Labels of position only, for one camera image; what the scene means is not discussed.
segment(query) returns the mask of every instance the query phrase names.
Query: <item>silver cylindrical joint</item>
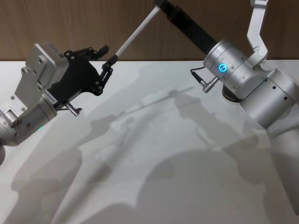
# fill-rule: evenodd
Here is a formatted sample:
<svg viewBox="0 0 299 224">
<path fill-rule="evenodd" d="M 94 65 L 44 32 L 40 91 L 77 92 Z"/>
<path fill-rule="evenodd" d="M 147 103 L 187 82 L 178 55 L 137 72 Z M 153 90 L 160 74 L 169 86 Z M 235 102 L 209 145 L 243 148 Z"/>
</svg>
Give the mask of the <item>silver cylindrical joint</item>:
<svg viewBox="0 0 299 224">
<path fill-rule="evenodd" d="M 44 97 L 14 128 L 10 128 L 6 120 L 0 116 L 0 143 L 4 146 L 17 146 L 56 116 L 55 108 Z"/>
<path fill-rule="evenodd" d="M 268 75 L 246 60 L 245 54 L 223 40 L 212 48 L 204 65 L 239 99 L 245 99 Z"/>
<path fill-rule="evenodd" d="M 269 128 L 295 101 L 281 87 L 266 79 L 240 105 L 263 128 Z"/>
</svg>

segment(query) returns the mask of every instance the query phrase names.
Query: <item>white rod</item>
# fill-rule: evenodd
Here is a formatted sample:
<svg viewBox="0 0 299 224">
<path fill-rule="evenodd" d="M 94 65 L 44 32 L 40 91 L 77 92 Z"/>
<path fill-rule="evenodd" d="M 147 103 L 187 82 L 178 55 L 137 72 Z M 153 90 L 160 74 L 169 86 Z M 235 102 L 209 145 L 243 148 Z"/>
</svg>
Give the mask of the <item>white rod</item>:
<svg viewBox="0 0 299 224">
<path fill-rule="evenodd" d="M 130 43 L 137 37 L 137 35 L 145 28 L 145 26 L 155 17 L 159 12 L 160 8 L 156 6 L 150 14 L 145 18 L 145 20 L 140 24 L 140 26 L 135 30 L 135 32 L 127 39 L 127 41 L 122 45 L 122 47 L 116 52 L 119 57 L 123 51 L 130 45 Z"/>
</svg>

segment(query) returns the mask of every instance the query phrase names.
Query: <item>black cable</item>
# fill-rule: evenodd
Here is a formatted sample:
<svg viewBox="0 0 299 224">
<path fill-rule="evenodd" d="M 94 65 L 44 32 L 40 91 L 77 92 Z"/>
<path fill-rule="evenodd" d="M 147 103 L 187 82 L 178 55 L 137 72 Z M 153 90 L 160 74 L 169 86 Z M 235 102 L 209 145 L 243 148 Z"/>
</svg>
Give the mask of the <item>black cable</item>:
<svg viewBox="0 0 299 224">
<path fill-rule="evenodd" d="M 195 72 L 195 71 L 198 71 L 198 70 L 202 70 L 204 69 L 204 67 L 200 67 L 200 68 L 196 68 L 196 69 L 191 69 L 190 72 L 191 74 L 193 75 L 193 77 L 198 81 L 198 83 L 201 83 L 201 81 L 203 81 L 203 79 Z"/>
<path fill-rule="evenodd" d="M 196 69 L 191 69 L 190 72 L 192 73 L 193 71 L 198 71 L 198 70 L 202 70 L 202 69 L 205 69 L 206 67 L 201 67 L 201 68 L 196 68 Z"/>
</svg>

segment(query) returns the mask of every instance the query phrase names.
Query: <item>label sticker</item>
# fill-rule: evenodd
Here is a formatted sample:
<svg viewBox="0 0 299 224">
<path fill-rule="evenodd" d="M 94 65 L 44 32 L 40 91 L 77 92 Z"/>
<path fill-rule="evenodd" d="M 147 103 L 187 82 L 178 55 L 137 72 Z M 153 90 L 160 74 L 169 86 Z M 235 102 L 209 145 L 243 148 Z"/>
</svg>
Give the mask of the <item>label sticker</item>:
<svg viewBox="0 0 299 224">
<path fill-rule="evenodd" d="M 57 103 L 58 101 L 54 98 L 54 96 L 52 96 L 51 93 L 49 93 L 47 90 L 45 90 L 45 92 L 43 92 L 44 96 L 54 105 L 55 103 Z"/>
</svg>

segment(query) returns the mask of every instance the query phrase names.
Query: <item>metal bracket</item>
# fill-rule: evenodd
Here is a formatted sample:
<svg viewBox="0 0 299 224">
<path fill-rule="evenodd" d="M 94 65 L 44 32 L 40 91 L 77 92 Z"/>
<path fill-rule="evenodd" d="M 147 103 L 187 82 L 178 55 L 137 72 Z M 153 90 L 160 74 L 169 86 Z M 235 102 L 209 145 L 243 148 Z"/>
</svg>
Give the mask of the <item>metal bracket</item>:
<svg viewBox="0 0 299 224">
<path fill-rule="evenodd" d="M 8 101 L 0 106 L 0 113 L 8 125 L 14 127 L 19 118 L 26 116 L 39 103 L 44 91 L 59 82 L 64 75 L 68 60 L 52 43 L 35 44 L 18 87 Z"/>
<path fill-rule="evenodd" d="M 252 49 L 254 50 L 254 54 L 247 61 L 253 67 L 264 62 L 268 56 L 267 47 L 260 36 L 268 1 L 269 0 L 250 0 L 250 3 L 254 8 L 247 38 Z"/>
</svg>

